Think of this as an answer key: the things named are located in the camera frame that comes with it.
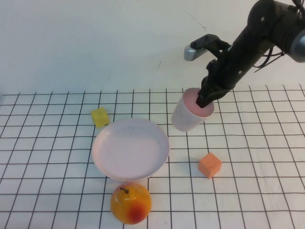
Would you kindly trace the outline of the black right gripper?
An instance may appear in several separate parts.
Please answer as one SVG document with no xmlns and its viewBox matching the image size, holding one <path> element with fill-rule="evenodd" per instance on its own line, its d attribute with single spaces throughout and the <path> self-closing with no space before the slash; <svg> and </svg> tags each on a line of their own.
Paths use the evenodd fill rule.
<svg viewBox="0 0 305 229">
<path fill-rule="evenodd" d="M 233 44 L 207 66 L 208 75 L 202 80 L 196 104 L 204 108 L 226 96 L 257 62 L 257 48 Z"/>
</svg>

